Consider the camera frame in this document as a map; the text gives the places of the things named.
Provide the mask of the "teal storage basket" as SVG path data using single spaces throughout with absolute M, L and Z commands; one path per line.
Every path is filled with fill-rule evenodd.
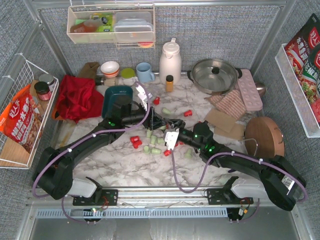
M 115 85 L 108 87 L 104 92 L 104 100 L 102 105 L 101 117 L 108 117 L 113 109 L 113 105 L 117 99 L 124 97 L 133 100 L 133 89 L 126 85 Z

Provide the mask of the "striped pink cloth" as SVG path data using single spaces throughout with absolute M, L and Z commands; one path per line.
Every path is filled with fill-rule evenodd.
M 236 120 L 242 118 L 246 113 L 246 107 L 237 89 L 230 91 L 226 95 L 213 95 L 205 97 L 205 100 L 215 106 L 220 112 L 223 112 Z

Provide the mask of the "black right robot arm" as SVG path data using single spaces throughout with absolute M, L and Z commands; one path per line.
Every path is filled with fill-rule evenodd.
M 181 119 L 165 119 L 166 135 L 174 134 L 173 143 L 166 142 L 173 151 L 176 142 L 190 146 L 206 166 L 232 169 L 259 180 L 269 200 L 285 211 L 291 211 L 296 203 L 308 199 L 306 181 L 283 156 L 257 158 L 234 151 L 214 140 L 208 122 L 198 122 L 192 130 L 185 128 Z

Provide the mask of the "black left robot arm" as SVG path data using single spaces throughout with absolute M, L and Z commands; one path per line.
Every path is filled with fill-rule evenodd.
M 129 131 L 129 126 L 142 125 L 155 130 L 165 124 L 152 106 L 144 108 L 140 103 L 119 97 L 91 132 L 65 147 L 47 147 L 42 152 L 33 176 L 33 188 L 40 187 L 46 195 L 59 200 L 71 190 L 73 170 L 87 156 L 115 142 Z

